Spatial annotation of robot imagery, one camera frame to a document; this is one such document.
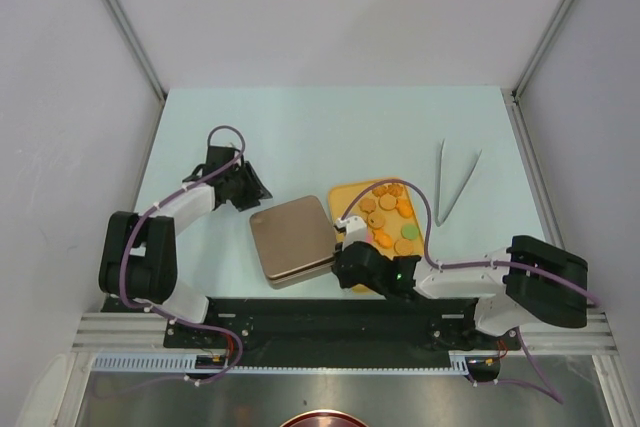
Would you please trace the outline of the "rose gold cookie tin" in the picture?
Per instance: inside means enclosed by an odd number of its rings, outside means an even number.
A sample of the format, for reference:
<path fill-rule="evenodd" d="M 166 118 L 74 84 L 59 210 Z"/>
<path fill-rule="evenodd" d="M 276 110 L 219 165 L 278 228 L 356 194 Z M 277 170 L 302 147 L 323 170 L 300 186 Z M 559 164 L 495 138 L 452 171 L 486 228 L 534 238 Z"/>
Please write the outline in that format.
<path fill-rule="evenodd" d="M 324 264 L 290 272 L 279 277 L 266 277 L 266 280 L 273 289 L 283 289 L 300 284 L 301 282 L 312 280 L 330 272 L 331 264 Z"/>

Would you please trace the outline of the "rose gold tin lid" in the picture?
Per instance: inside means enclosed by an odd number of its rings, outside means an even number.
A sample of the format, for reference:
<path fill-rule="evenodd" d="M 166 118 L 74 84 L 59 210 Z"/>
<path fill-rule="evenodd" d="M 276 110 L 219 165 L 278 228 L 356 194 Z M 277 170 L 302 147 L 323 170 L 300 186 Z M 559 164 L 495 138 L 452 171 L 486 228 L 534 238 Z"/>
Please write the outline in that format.
<path fill-rule="evenodd" d="M 249 225 L 265 278 L 333 264 L 334 227 L 315 196 L 257 212 Z"/>

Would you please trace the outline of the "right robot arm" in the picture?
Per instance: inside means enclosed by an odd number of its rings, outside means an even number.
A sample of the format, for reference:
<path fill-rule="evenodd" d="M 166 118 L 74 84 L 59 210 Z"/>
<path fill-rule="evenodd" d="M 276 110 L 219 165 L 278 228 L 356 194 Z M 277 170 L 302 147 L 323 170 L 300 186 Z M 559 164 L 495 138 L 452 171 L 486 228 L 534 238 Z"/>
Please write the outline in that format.
<path fill-rule="evenodd" d="M 363 285 L 386 300 L 434 309 L 467 301 L 471 317 L 463 340 L 484 348 L 496 337 L 528 324 L 565 329 L 587 325 L 596 302 L 587 290 L 588 263 L 531 236 L 479 260 L 439 263 L 419 255 L 388 258 L 364 241 L 339 247 L 332 267 L 340 287 Z"/>

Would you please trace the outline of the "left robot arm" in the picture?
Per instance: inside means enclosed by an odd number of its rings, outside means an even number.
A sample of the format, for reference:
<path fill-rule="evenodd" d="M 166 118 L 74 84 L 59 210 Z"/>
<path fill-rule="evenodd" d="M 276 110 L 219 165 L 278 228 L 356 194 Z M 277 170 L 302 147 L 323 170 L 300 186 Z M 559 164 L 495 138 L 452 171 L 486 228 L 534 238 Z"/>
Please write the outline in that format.
<path fill-rule="evenodd" d="M 243 212 L 271 197 L 241 149 L 208 147 L 206 160 L 179 190 L 145 213 L 111 215 L 98 275 L 100 290 L 124 299 L 129 308 L 156 308 L 185 321 L 185 332 L 197 345 L 214 344 L 221 323 L 208 314 L 208 297 L 178 279 L 177 236 L 226 203 Z"/>

